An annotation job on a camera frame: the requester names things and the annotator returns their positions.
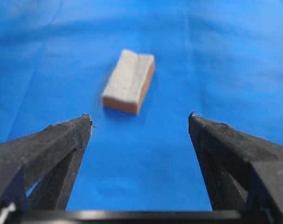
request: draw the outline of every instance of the blue tablecloth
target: blue tablecloth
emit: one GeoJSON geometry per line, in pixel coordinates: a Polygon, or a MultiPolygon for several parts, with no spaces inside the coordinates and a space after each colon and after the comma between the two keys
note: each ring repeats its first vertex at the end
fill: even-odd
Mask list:
{"type": "Polygon", "coordinates": [[[283,144],[283,0],[0,0],[0,143],[97,125],[69,210],[210,210],[192,110],[283,144]],[[156,58],[138,116],[101,106],[122,49],[156,58]]]}

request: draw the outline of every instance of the blue cloth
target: blue cloth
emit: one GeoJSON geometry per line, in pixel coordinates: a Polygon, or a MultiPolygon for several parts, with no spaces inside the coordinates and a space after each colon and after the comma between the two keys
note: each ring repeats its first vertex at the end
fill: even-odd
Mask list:
{"type": "Polygon", "coordinates": [[[68,210],[211,210],[192,110],[283,144],[283,0],[0,0],[0,143],[97,125],[68,210]],[[138,116],[101,107],[122,49],[156,58],[138,116]]]}

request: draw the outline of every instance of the sponge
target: sponge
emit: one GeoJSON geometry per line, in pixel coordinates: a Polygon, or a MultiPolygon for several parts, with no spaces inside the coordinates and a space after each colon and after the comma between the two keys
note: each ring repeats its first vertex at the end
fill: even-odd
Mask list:
{"type": "Polygon", "coordinates": [[[103,106],[138,114],[154,70],[153,55],[123,50],[102,94],[103,106]]]}

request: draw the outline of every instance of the blue fabric surface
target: blue fabric surface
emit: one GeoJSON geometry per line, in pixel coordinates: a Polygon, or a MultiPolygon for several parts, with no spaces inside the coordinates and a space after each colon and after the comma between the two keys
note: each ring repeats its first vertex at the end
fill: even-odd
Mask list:
{"type": "Polygon", "coordinates": [[[69,210],[210,210],[188,115],[283,144],[283,0],[0,0],[0,143],[89,113],[69,210]],[[138,116],[101,107],[154,54],[138,116]]]}

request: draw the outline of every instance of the foam block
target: foam block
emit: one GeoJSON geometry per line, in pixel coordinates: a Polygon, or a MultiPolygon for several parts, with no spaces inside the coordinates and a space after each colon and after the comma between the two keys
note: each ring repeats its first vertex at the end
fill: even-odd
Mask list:
{"type": "Polygon", "coordinates": [[[103,106],[138,114],[154,70],[153,55],[123,50],[102,94],[103,106]]]}

